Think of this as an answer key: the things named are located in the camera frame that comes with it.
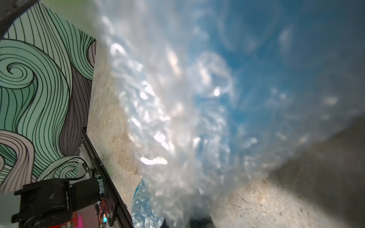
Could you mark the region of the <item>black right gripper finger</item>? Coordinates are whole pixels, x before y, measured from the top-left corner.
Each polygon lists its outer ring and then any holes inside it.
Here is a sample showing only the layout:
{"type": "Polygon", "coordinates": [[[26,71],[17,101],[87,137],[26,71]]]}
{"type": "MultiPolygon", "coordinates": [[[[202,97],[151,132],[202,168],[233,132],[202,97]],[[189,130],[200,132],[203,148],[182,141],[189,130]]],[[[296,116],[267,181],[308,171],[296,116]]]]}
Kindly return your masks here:
{"type": "Polygon", "coordinates": [[[211,217],[191,219],[189,226],[190,228],[215,228],[211,217]]]}

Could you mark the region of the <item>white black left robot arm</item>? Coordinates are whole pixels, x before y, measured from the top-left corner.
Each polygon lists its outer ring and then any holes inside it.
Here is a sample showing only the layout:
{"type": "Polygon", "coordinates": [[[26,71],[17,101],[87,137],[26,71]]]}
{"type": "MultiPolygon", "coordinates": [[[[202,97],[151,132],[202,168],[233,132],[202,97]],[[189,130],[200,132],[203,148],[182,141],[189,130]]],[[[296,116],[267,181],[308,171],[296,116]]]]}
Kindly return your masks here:
{"type": "Polygon", "coordinates": [[[49,179],[24,185],[20,211],[11,218],[20,228],[49,228],[70,221],[73,213],[101,199],[100,181],[91,178],[71,184],[68,179],[49,179]]]}

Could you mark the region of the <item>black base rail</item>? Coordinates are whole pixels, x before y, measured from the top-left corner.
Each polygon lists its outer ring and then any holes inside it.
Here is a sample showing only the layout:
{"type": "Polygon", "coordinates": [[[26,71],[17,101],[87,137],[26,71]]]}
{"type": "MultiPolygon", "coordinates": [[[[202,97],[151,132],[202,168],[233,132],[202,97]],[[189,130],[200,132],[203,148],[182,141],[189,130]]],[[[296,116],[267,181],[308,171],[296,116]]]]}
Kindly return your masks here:
{"type": "Polygon", "coordinates": [[[92,169],[95,170],[96,176],[102,180],[102,202],[106,206],[105,215],[108,217],[108,224],[110,227],[116,223],[120,228],[132,228],[132,218],[124,204],[121,196],[118,193],[112,179],[110,178],[104,164],[96,152],[92,142],[87,133],[87,128],[82,128],[82,144],[86,150],[86,154],[91,161],[92,169]]]}

